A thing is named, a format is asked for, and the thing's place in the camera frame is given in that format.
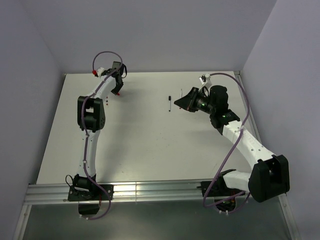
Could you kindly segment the white marker black tip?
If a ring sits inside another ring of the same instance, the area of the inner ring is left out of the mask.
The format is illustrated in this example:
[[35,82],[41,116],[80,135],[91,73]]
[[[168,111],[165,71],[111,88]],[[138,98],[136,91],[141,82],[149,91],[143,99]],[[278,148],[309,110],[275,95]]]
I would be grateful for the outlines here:
[[168,111],[171,112],[172,110],[172,96],[168,96]]

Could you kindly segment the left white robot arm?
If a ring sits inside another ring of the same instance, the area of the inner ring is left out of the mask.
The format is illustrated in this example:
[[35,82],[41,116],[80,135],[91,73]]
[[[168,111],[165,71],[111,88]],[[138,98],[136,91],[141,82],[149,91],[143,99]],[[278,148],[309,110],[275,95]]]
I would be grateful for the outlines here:
[[72,184],[86,200],[96,197],[99,187],[96,184],[96,152],[101,130],[106,124],[104,103],[108,95],[118,95],[123,87],[123,74],[127,67],[114,61],[112,67],[100,67],[93,74],[100,82],[87,96],[77,99],[77,124],[81,129],[83,153]]

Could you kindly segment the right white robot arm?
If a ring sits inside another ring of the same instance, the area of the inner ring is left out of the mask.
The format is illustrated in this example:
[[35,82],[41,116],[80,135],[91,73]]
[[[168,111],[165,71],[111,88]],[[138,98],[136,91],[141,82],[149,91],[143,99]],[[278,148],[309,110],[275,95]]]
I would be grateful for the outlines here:
[[174,104],[188,112],[209,114],[212,126],[238,149],[248,162],[251,172],[236,169],[218,170],[212,182],[203,190],[203,197],[238,196],[250,193],[259,203],[290,190],[289,162],[284,155],[275,155],[244,127],[240,118],[229,109],[227,88],[214,85],[205,94],[193,87]]

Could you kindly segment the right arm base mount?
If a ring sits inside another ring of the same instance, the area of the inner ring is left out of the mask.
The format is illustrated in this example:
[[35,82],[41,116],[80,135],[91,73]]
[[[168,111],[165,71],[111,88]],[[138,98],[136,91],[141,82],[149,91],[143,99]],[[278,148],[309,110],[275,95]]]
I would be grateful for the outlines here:
[[[201,181],[200,185],[196,187],[197,189],[201,190],[203,197],[205,196],[205,193],[210,183],[211,181]],[[240,192],[241,190],[236,188],[228,188],[225,183],[221,182],[220,180],[217,180],[216,183],[209,190],[208,197],[230,197]],[[236,200],[235,198],[226,200],[222,203],[217,204],[216,207],[218,210],[224,212],[226,210],[232,211],[236,208]]]

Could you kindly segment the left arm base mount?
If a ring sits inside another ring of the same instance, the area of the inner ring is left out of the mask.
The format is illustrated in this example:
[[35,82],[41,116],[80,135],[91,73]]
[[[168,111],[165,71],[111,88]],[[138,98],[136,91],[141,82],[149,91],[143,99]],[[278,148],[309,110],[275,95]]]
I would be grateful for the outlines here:
[[76,175],[72,185],[68,184],[67,200],[78,202],[78,213],[84,217],[93,217],[100,210],[102,201],[113,199],[114,185],[101,184],[97,186],[87,177]]

